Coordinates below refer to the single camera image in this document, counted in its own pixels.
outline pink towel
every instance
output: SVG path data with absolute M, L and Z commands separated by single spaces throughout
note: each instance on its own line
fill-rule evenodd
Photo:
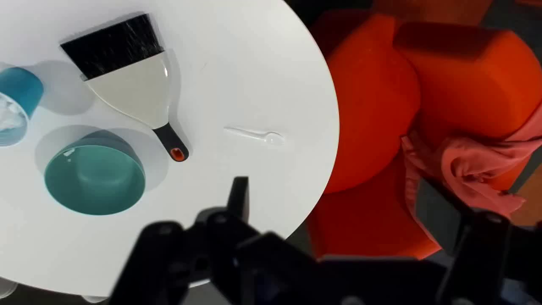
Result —
M 431 151 L 415 132 L 401 139 L 406 165 L 406 204 L 413 215 L 418 182 L 423 175 L 442 181 L 470 207 L 509 217 L 525 199 L 497 191 L 486 181 L 509 171 L 542 145 L 542 105 L 502 142 L 481 144 L 468 137 L 453 137 Z

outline plastic spoon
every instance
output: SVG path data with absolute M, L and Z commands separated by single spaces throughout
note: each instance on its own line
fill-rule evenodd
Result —
M 264 141 L 267 144 L 270 145 L 283 145 L 285 142 L 285 139 L 280 134 L 277 134 L 276 132 L 270 131 L 265 133 L 258 133 L 258 132 L 251 132 L 239 128 L 234 127 L 224 127 L 224 129 L 233 132 L 234 134 L 238 134 L 241 136 L 257 139 L 260 141 Z

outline table surface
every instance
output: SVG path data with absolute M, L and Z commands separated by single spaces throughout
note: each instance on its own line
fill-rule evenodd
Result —
M 147 224 L 226 203 L 250 178 L 249 223 L 289 236 L 329 179 L 339 138 L 325 60 L 282 0 L 4 1 L 0 62 L 23 66 L 46 93 L 18 145 L 0 149 L 0 276 L 71 294 L 107 296 Z M 59 43 L 148 12 L 170 60 L 173 128 L 191 154 L 168 157 L 153 132 L 96 99 Z M 276 131 L 281 147 L 223 130 Z M 142 199 L 114 215 L 66 209 L 47 192 L 53 155 L 98 129 L 125 139 L 147 175 Z

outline orange chair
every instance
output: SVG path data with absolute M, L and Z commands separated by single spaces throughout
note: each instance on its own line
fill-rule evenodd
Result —
M 424 258 L 438 251 L 405 207 L 399 137 L 418 108 L 413 127 L 433 148 L 456 132 L 509 135 L 542 100 L 534 55 L 507 31 L 400 24 L 359 11 L 327 12 L 312 33 L 340 115 L 335 167 L 308 218 L 316 256 Z M 492 187 L 509 188 L 523 165 Z

